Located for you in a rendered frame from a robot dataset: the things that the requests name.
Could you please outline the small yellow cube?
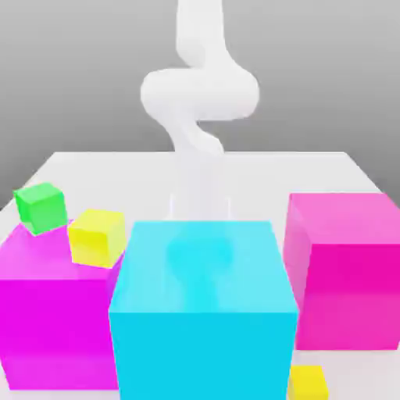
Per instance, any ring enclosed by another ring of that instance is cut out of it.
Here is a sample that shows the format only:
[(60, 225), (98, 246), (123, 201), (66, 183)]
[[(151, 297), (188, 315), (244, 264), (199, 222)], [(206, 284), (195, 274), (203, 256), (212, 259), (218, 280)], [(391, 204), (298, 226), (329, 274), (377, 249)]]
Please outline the small yellow cube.
[(329, 391), (321, 366), (292, 366), (287, 386), (288, 400), (328, 400)]
[(125, 218), (121, 212), (86, 209), (67, 227), (72, 261), (111, 269), (126, 245)]

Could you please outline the small green cube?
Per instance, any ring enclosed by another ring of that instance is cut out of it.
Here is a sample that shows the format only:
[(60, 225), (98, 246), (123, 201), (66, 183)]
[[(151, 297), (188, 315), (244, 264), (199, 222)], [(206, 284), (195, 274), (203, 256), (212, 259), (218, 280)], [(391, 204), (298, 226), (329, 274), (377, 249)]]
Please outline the small green cube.
[(51, 183), (22, 187), (13, 194), (20, 221), (32, 235), (68, 224), (64, 194)]

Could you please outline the large cyan box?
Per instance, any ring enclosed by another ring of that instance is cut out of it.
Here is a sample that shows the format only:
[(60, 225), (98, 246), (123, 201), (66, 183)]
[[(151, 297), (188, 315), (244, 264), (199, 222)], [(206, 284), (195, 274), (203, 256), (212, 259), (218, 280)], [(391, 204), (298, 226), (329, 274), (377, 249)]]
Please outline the large cyan box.
[(267, 221), (137, 221), (109, 322), (120, 400), (286, 400), (298, 308)]

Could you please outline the large pink box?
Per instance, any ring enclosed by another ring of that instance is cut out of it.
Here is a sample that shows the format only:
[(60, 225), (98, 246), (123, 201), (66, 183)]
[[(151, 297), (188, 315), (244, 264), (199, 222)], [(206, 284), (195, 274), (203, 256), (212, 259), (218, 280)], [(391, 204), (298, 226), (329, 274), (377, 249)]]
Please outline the large pink box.
[(292, 193), (284, 265), (298, 350), (395, 350), (400, 208), (383, 193)]

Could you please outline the large magenta box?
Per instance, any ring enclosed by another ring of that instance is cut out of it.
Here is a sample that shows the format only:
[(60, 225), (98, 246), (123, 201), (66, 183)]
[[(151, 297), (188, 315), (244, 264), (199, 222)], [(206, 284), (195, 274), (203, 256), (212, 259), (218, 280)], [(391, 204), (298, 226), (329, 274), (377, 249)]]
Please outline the large magenta box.
[(14, 391), (118, 388), (109, 304), (121, 264), (74, 264), (65, 227), (0, 245), (0, 362)]

